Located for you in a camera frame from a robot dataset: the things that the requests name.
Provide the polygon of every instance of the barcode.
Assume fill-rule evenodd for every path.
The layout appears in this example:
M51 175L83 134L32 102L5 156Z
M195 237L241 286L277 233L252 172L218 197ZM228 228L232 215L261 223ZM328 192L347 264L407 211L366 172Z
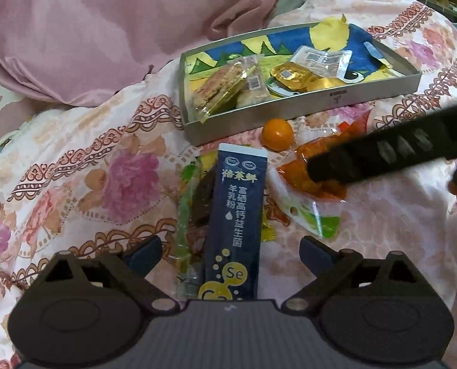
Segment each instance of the barcode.
M245 64L254 65L256 63L256 58L254 56L243 57L242 60Z
M309 54L307 54L306 60L307 61L319 61L320 58L321 58L321 55L319 55L319 54L309 53Z
M293 73L291 73L290 71L288 70L284 70L284 71L281 71L279 73L284 79L290 79L293 75Z
M259 83L259 77L253 76L247 78L247 84L249 85L249 90L254 90L256 88L261 87L261 83Z

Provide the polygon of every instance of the bolt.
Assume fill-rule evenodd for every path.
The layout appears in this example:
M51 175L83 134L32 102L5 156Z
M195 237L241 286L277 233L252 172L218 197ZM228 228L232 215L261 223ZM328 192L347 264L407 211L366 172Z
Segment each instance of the bolt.
M307 301L305 301L303 298L291 298L285 303L285 305L292 311L303 311L309 306Z
M151 303L151 306L157 311L167 312L175 308L175 301L170 298L157 298Z

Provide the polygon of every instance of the colorful drawing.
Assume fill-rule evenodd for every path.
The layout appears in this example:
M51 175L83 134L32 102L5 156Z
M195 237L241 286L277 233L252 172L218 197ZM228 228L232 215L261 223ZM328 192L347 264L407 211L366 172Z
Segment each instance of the colorful drawing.
M348 70L358 72L365 81L387 78L382 63L373 58L364 42L372 42L372 36L363 29L341 18L329 17L314 27L302 26L297 29L251 37L226 45L207 49L186 58L185 71L188 73L191 91L200 87L220 66L240 56L262 54L260 60L264 77L270 77L272 68L288 61L300 46L311 46L318 50L351 50Z

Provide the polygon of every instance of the snack package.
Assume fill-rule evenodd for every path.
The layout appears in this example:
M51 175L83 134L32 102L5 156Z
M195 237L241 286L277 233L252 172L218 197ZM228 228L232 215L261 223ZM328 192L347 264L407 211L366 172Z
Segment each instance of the snack package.
M293 91L288 87L285 87L285 85L277 81L274 76L271 76L266 81L266 86L271 91L271 93L278 97L291 97L300 94L298 91Z
M178 225L168 260L178 271L177 298L195 299L204 277L203 251L213 204L218 150L201 154L182 171ZM274 229L263 210L261 242L273 241Z
M257 297L267 151L220 144L198 298Z
M340 225L342 200L313 198L285 182L276 168L268 171L270 193L279 209L313 235L329 239Z
M200 269L198 268L198 273L196 273L196 265L193 260L193 250L195 250L193 244L195 241L192 241L192 233L198 231L198 228L191 220L192 202L201 180L200 160L196 159L184 167L181 176L182 187L177 209L177 233L168 259L174 263L177 269L177 298L182 300L195 298L201 283Z
M283 86L299 92L306 92L307 84L320 78L302 65L289 61L272 68L270 73Z
M307 68L319 77L336 77L343 80L352 54L350 50L328 53L309 46L300 46L290 58L290 62Z
M191 96L195 120L204 123L210 115L227 108L227 104L244 87L246 79L256 70L256 65L237 59L213 73Z
M271 95L264 82L264 75L259 63L261 57L264 57L264 55L250 55L230 61L241 61L247 65L254 66L252 74L247 77L245 86L237 96L237 108L248 107L249 105L271 100Z
M330 136L302 144L295 151L296 159L268 171L270 196L278 207L318 237L331 238L338 230L347 190L337 181L312 181L307 174L307 159L363 135L369 114L364 113L351 125L342 122Z

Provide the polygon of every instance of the yellow bubble graphic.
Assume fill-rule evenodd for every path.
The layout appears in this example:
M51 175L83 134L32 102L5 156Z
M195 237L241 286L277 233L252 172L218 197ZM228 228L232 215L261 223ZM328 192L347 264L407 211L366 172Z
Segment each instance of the yellow bubble graphic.
M232 300L232 293L224 283L208 281L199 288L198 298L200 300Z
M224 284L240 286L247 280L247 269L240 262L229 262L222 270Z

